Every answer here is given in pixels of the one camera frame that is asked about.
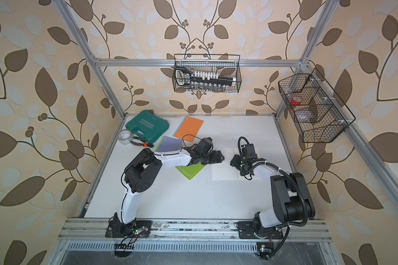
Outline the green cover notebook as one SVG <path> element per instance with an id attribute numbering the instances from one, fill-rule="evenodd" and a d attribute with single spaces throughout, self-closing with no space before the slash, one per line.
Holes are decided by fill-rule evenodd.
<path id="1" fill-rule="evenodd" d="M 189 181 L 191 181 L 196 175 L 198 175 L 205 166 L 202 164 L 196 164 L 191 166 L 178 166 L 176 169 Z"/>

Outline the orange cover notebook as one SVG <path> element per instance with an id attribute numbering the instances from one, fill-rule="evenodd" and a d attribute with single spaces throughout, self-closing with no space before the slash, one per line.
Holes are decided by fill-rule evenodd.
<path id="1" fill-rule="evenodd" d="M 193 142 L 203 123 L 203 120 L 187 116 L 174 133 L 174 137 L 185 142 Z"/>

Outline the orange black pliers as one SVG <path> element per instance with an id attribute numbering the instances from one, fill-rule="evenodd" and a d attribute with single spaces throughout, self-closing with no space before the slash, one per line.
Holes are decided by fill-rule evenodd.
<path id="1" fill-rule="evenodd" d="M 154 145 L 152 143 L 150 143 L 147 140 L 144 140 L 138 136 L 134 136 L 133 139 L 130 141 L 130 143 L 132 145 L 142 146 L 144 148 L 153 148 L 154 147 Z"/>

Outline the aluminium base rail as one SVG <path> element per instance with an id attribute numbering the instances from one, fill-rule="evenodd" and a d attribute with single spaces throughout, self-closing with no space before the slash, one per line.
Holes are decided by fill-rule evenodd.
<path id="1" fill-rule="evenodd" d="M 281 240 L 286 228 L 274 232 L 273 236 L 256 236 L 251 228 L 238 227 L 239 220 L 229 219 L 151 219 L 146 232 L 134 238 L 146 240 L 175 241 L 269 241 Z M 58 239 L 60 240 L 113 240 L 108 219 L 69 218 Z M 312 220 L 304 227 L 293 226 L 287 236 L 288 242 L 332 242 L 325 221 Z"/>

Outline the purple cover notebook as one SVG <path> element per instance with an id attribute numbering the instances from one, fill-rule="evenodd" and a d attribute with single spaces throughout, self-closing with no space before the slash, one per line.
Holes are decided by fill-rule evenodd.
<path id="1" fill-rule="evenodd" d="M 182 149 L 182 140 L 169 136 L 164 136 L 158 144 L 155 152 L 158 153 L 173 153 Z"/>

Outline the green plastic tool case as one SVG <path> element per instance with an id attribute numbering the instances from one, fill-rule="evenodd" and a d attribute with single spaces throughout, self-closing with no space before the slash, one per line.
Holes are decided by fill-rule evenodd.
<path id="1" fill-rule="evenodd" d="M 144 110 L 128 121 L 125 127 L 134 135 L 153 144 L 169 129 L 169 122 Z"/>

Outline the red object in basket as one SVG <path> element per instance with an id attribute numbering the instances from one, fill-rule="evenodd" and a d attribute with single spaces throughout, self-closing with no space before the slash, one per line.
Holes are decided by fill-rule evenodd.
<path id="1" fill-rule="evenodd" d="M 302 98 L 298 96 L 293 96 L 290 99 L 291 106 L 300 106 L 302 104 Z"/>

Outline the clear tape roll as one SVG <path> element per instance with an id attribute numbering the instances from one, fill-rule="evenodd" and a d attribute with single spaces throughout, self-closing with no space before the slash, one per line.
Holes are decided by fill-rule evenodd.
<path id="1" fill-rule="evenodd" d="M 128 145 L 133 141 L 133 133 L 130 130 L 121 130 L 118 134 L 118 141 L 122 145 Z"/>

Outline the socket wrench set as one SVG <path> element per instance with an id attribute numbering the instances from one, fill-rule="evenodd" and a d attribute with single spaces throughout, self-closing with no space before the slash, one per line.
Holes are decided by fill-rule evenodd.
<path id="1" fill-rule="evenodd" d="M 238 92 L 239 78 L 223 76 L 218 72 L 197 71 L 193 68 L 175 67 L 172 74 L 175 91 L 200 90 L 202 92 L 231 93 Z"/>

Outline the white lined notebook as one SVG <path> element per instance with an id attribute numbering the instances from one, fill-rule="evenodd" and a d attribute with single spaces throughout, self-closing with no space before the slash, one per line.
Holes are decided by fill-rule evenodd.
<path id="1" fill-rule="evenodd" d="M 224 156 L 222 163 L 211 165 L 212 180 L 213 181 L 247 181 L 249 176 L 243 177 L 240 175 L 239 170 L 230 165 L 231 160 L 235 155 L 238 155 L 237 148 L 221 148 L 220 151 Z"/>

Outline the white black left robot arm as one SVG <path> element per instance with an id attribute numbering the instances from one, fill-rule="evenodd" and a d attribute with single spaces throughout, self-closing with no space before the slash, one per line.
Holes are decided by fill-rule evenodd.
<path id="1" fill-rule="evenodd" d="M 223 161 L 224 155 L 214 149 L 211 138 L 203 138 L 198 143 L 177 151 L 154 152 L 150 148 L 143 149 L 125 167 L 121 176 L 126 194 L 121 209 L 114 215 L 115 223 L 121 226 L 134 223 L 142 193 L 152 186 L 160 170 L 197 164 L 213 165 Z"/>

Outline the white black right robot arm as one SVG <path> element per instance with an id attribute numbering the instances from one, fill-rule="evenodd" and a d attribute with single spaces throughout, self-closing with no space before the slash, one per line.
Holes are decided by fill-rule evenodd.
<path id="1" fill-rule="evenodd" d="M 249 231 L 258 238 L 267 238 L 273 231 L 282 227 L 303 227 L 316 215 L 304 176 L 299 172 L 287 173 L 279 166 L 259 158 L 253 144 L 238 144 L 238 153 L 230 165 L 238 170 L 242 177 L 252 177 L 270 184 L 272 207 L 257 212 Z"/>

